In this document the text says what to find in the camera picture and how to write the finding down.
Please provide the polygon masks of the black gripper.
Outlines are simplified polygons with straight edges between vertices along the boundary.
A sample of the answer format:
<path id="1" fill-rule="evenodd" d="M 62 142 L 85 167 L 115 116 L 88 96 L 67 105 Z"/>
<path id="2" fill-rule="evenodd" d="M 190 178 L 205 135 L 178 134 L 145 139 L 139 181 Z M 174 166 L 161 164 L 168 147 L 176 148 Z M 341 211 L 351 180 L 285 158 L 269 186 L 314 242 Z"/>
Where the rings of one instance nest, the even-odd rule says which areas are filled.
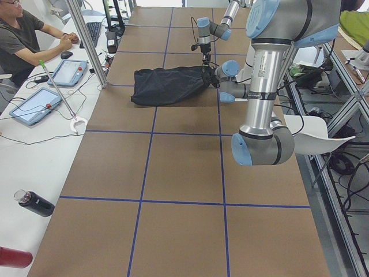
<path id="1" fill-rule="evenodd" d="M 220 82 L 215 74 L 215 68 L 203 68 L 203 81 L 204 86 L 209 87 L 212 85 L 214 88 L 220 86 Z"/>
<path id="2" fill-rule="evenodd" d="M 206 66 L 209 66 L 211 62 L 211 44 L 201 44 L 200 50 L 202 52 L 202 63 Z"/>

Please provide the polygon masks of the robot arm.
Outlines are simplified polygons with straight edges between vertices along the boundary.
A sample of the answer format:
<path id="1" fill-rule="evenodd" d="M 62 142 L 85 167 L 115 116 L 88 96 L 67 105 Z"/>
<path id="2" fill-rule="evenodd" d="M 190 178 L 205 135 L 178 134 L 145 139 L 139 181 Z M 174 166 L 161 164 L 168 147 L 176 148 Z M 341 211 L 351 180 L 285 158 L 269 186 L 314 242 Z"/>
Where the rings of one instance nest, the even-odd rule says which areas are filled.
<path id="1" fill-rule="evenodd" d="M 198 37 L 195 39 L 191 50 L 194 51 L 197 47 L 200 47 L 203 63 L 209 63 L 211 61 L 211 36 L 214 36 L 215 40 L 228 40 L 231 35 L 234 18 L 241 6 L 244 6 L 244 1 L 229 1 L 228 7 L 219 24 L 214 23 L 208 17 L 198 18 L 196 20 Z"/>
<path id="2" fill-rule="evenodd" d="M 247 99 L 246 118 L 231 139 L 237 163 L 275 165 L 292 156 L 293 135 L 273 111 L 283 76 L 284 54 L 291 47 L 312 47 L 332 41 L 338 33 L 340 13 L 340 1 L 256 1 L 253 4 L 246 24 L 246 34 L 254 50 L 250 82 L 237 82 L 240 67 L 234 60 L 224 62 L 215 71 L 222 101 Z"/>

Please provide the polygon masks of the person right hand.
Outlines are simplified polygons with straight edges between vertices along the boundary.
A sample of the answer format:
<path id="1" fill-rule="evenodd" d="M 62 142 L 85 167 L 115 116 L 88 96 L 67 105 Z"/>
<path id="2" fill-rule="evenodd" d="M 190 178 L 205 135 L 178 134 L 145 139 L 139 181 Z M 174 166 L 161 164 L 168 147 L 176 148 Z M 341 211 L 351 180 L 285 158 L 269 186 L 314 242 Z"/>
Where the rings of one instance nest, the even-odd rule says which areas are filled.
<path id="1" fill-rule="evenodd" d="M 59 46 L 61 51 L 67 51 L 72 48 L 73 44 L 77 44 L 79 42 L 79 37 L 75 33 L 64 33 L 59 42 Z"/>

